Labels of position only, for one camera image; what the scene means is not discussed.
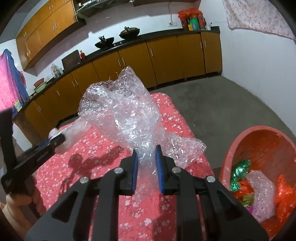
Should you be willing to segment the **person's left hand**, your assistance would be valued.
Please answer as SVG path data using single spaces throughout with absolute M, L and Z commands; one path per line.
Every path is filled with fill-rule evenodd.
M 4 216 L 21 238 L 25 238 L 32 224 L 26 219 L 20 207 L 28 206 L 31 203 L 36 205 L 38 214 L 43 215 L 46 212 L 41 193 L 37 187 L 34 188 L 32 196 L 25 194 L 8 194 L 6 196 L 6 204 L 2 207 Z

